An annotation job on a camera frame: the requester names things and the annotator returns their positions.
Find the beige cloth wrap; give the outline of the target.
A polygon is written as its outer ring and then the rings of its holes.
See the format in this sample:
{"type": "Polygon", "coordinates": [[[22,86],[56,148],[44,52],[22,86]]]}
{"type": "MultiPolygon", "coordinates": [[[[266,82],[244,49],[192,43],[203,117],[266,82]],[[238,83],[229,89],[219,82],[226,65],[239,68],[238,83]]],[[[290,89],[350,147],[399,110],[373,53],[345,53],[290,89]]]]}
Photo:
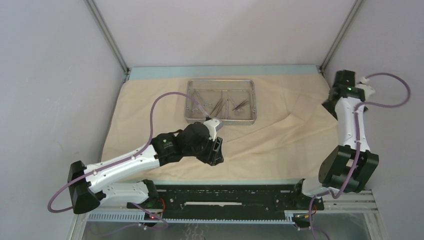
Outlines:
{"type": "MultiPolygon", "coordinates": [[[[329,85],[319,74],[252,76],[257,118],[252,125],[226,125],[224,162],[216,166],[185,157],[138,172],[130,180],[169,184],[281,183],[316,177],[338,145],[338,123],[322,106],[329,85]]],[[[188,78],[136,79],[119,93],[102,161],[145,144],[155,134],[187,126],[184,93],[188,78]]]]}

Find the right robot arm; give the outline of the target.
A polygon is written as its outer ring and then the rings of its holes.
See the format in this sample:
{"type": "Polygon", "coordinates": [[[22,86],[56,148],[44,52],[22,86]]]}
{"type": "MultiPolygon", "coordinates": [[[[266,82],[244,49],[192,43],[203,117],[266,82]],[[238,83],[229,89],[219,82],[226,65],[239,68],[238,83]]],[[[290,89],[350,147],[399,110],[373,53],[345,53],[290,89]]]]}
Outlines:
{"type": "Polygon", "coordinates": [[[379,164],[365,136],[364,102],[366,92],[355,83],[355,72],[336,72],[323,107],[337,120],[338,145],[322,162],[318,174],[306,178],[301,189],[291,194],[291,204],[304,209],[311,197],[331,193],[361,192],[379,164]]]}

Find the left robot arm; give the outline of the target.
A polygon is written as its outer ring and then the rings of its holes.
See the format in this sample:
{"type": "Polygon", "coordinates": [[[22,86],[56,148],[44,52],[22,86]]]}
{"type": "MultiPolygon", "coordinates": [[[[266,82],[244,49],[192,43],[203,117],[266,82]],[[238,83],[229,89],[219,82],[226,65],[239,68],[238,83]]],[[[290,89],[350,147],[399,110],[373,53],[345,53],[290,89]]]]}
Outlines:
{"type": "Polygon", "coordinates": [[[151,180],[136,183],[123,183],[122,180],[142,171],[177,163],[184,157],[195,157],[210,166],[223,163],[223,140],[218,136],[223,125],[218,118],[207,118],[185,129],[158,134],[149,144],[108,161],[89,165],[80,160],[72,163],[67,182],[73,213],[84,214],[101,205],[115,203],[153,208],[158,202],[158,193],[151,180]]]}

